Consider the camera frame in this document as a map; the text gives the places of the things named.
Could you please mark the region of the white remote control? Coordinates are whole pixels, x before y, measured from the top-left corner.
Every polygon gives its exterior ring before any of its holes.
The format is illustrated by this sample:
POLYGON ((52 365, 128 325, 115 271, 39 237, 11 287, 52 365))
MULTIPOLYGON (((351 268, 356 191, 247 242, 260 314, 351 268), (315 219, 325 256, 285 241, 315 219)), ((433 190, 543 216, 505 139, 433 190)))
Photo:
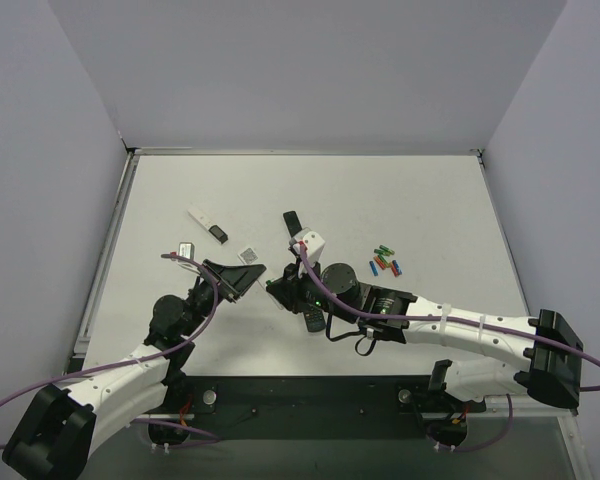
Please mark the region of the white remote control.
MULTIPOLYGON (((237 253, 237 257, 240 260, 240 262, 246 267, 261 265, 265 268, 265 265, 261 262, 256 250, 251 246, 245 246, 241 248, 237 253)), ((246 295, 247 293, 252 293, 256 289, 259 289, 263 294, 266 294, 266 285, 264 278, 266 272, 267 269, 265 268, 258 275, 258 278, 252 283, 252 285, 246 290, 244 295, 246 295)))

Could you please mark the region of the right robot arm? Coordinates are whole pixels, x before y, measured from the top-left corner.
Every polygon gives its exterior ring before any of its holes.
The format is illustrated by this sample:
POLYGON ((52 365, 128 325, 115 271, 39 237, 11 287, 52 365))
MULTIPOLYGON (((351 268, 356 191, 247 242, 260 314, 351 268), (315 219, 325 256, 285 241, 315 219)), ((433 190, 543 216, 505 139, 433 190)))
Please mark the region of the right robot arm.
POLYGON ((308 273, 296 262, 267 292, 294 313, 320 309, 355 325, 370 343, 439 345, 473 354, 470 361, 438 360, 430 390, 459 402, 523 395, 556 408, 579 405, 583 344, 564 317, 543 309, 535 317, 502 317, 454 308, 359 281, 336 263, 308 273))

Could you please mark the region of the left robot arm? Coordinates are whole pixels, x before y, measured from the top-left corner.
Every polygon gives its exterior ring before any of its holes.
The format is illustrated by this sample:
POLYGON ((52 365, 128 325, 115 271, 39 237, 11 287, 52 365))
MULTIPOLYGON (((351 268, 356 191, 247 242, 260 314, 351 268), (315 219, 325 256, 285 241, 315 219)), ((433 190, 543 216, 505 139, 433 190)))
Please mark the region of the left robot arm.
POLYGON ((184 402, 182 368, 222 301, 239 300, 265 273, 262 264, 223 266, 209 260, 180 298, 153 307, 145 339, 118 364, 100 366, 67 387, 51 382, 33 397, 2 452, 25 479, 76 479, 106 440, 137 417, 184 402))

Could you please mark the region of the black remote with buttons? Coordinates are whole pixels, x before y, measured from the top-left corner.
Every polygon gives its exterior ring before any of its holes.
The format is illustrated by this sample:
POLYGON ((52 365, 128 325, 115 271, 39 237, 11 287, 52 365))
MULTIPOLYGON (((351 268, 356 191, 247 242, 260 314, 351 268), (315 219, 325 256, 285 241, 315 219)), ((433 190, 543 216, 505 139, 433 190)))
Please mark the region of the black remote with buttons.
POLYGON ((306 330, 309 333, 319 333, 326 329, 324 313, 319 308, 310 308, 302 312, 306 330))

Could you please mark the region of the white remote with display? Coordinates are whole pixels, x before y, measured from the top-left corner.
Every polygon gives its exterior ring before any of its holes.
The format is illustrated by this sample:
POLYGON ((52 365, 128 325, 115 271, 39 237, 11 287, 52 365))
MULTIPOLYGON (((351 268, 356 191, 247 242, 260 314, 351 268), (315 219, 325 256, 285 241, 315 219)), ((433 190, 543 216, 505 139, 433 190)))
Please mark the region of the white remote with display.
POLYGON ((228 234, 201 209, 190 205, 187 208, 187 213, 197 225, 213 237, 220 245, 224 245, 228 241, 228 234))

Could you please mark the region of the slim black remote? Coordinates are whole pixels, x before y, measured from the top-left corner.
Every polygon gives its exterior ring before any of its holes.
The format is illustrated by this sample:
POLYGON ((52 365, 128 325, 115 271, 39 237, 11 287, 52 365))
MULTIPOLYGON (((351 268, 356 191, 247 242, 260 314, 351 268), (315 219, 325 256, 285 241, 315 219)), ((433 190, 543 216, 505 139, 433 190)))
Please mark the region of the slim black remote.
POLYGON ((304 228, 300 222, 297 212, 295 210, 284 212, 283 220, 289 236, 291 238, 299 238, 304 231, 304 228))

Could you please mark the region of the blue battery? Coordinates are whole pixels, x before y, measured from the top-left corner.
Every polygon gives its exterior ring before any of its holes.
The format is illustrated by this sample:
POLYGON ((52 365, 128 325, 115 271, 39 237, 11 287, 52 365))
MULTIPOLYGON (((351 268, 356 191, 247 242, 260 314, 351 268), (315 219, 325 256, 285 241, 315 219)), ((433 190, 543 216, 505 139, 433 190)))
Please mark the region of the blue battery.
POLYGON ((369 261, 369 266, 370 266, 370 269, 371 269, 373 275, 375 277, 379 276, 378 268, 376 266, 376 263, 373 260, 369 261))
POLYGON ((398 275, 402 275, 402 274, 403 274, 403 272, 402 272, 402 269, 401 269, 401 267, 400 267, 399 263, 398 263, 396 260, 393 260, 393 261, 392 261, 392 264, 394 265, 394 268, 395 268, 395 270, 396 270, 397 274, 398 274, 398 275))

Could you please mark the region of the orange red battery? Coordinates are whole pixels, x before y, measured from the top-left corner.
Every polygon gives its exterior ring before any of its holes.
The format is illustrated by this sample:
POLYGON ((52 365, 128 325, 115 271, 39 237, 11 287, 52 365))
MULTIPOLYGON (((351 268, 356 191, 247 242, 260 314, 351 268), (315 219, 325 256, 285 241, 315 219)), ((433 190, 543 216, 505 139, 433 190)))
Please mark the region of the orange red battery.
POLYGON ((379 258, 379 256, 374 257, 374 261, 381 267, 386 268, 386 264, 379 258))
POLYGON ((392 271, 392 273, 393 273, 394 277, 398 277, 398 276, 399 276, 399 272, 398 272, 398 270, 397 270, 397 268, 396 268, 396 266, 395 266, 394 262, 391 262, 391 263, 389 264, 389 267, 390 267, 390 269, 391 269, 391 271, 392 271))

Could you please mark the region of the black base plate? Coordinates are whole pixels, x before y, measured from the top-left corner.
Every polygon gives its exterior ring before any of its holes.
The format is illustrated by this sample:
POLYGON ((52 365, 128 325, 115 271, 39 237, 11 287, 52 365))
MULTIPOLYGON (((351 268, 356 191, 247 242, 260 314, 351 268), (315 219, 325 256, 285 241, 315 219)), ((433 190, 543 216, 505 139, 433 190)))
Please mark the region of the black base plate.
POLYGON ((427 375, 186 376, 154 413, 223 440, 402 440, 484 402, 429 388, 427 375))

